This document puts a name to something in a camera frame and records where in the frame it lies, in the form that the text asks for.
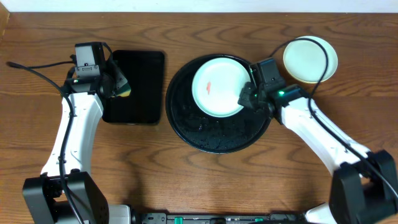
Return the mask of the green yellow sponge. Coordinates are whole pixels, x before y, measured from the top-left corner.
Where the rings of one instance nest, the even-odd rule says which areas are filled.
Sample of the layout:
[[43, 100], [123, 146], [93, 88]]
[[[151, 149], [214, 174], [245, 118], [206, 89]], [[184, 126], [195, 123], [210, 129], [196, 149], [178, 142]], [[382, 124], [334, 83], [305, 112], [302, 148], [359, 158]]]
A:
[[118, 93], [118, 96], [120, 97], [128, 97], [131, 94], [131, 90], [127, 89], [127, 90], [123, 90], [120, 93]]

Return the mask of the yellow plate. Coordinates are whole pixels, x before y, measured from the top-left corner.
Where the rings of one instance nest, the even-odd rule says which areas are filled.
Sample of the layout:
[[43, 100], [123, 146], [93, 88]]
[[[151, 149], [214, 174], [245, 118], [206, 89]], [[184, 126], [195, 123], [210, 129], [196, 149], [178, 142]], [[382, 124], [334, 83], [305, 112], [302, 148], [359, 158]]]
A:
[[[308, 80], [304, 80], [304, 79], [301, 79], [301, 78], [299, 78], [299, 77], [296, 77], [295, 75], [292, 75], [292, 74], [289, 74], [293, 79], [295, 79], [295, 80], [297, 80], [297, 81], [300, 81], [300, 82], [302, 82], [302, 83], [307, 83], [307, 84], [316, 84], [316, 83], [318, 83], [318, 81], [319, 81], [319, 79], [318, 80], [310, 80], [310, 81], [308, 81]], [[320, 82], [325, 82], [325, 81], [327, 81], [327, 80], [329, 80], [331, 77], [333, 77], [333, 75], [327, 75], [327, 76], [325, 76], [325, 77], [323, 77], [322, 78], [322, 80], [320, 81]]]

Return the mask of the light blue plate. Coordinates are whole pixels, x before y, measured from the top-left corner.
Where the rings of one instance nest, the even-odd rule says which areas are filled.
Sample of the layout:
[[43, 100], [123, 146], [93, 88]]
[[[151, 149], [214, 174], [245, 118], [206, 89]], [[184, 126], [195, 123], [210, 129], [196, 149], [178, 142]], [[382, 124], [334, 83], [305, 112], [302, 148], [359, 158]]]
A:
[[[328, 68], [325, 76], [333, 75], [338, 68], [338, 56], [327, 41], [315, 36], [301, 36], [318, 42], [328, 56]], [[326, 57], [323, 50], [314, 42], [298, 40], [289, 43], [283, 54], [283, 63], [288, 73], [304, 80], [318, 80], [325, 71]]]
[[192, 96], [204, 113], [216, 118], [230, 117], [243, 109], [238, 100], [244, 85], [250, 81], [248, 71], [237, 60], [214, 58], [196, 71]]

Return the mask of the light blue plate top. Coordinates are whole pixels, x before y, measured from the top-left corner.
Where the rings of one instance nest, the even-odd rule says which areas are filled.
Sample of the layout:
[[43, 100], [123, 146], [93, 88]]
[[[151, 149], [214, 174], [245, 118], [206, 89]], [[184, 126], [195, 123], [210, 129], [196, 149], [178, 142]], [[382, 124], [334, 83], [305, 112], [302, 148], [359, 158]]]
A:
[[[333, 75], [338, 68], [338, 56], [327, 41], [315, 36], [301, 36], [318, 42], [328, 56], [328, 68], [325, 76]], [[288, 73], [304, 80], [318, 80], [325, 71], [326, 57], [323, 50], [314, 42], [298, 40], [289, 43], [283, 54], [283, 63]]]

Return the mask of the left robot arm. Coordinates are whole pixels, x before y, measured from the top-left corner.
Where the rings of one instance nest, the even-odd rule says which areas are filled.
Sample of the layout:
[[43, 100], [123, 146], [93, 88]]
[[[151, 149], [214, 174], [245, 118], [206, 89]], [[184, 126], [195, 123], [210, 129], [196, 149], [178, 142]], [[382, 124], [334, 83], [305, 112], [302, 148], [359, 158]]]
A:
[[91, 177], [96, 128], [107, 99], [130, 86], [104, 42], [75, 45], [74, 66], [62, 86], [62, 118], [51, 155], [22, 194], [35, 223], [132, 223], [128, 205], [110, 205]]

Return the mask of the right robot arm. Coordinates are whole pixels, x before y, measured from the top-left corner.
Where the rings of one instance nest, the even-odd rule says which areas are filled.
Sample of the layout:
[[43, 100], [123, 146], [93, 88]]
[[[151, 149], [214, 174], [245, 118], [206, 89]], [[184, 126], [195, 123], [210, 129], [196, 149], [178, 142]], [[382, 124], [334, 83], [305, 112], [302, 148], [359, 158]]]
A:
[[293, 131], [331, 174], [329, 201], [307, 210], [307, 223], [377, 223], [397, 214], [393, 157], [385, 150], [371, 152], [350, 138], [301, 86], [247, 82], [238, 103]]

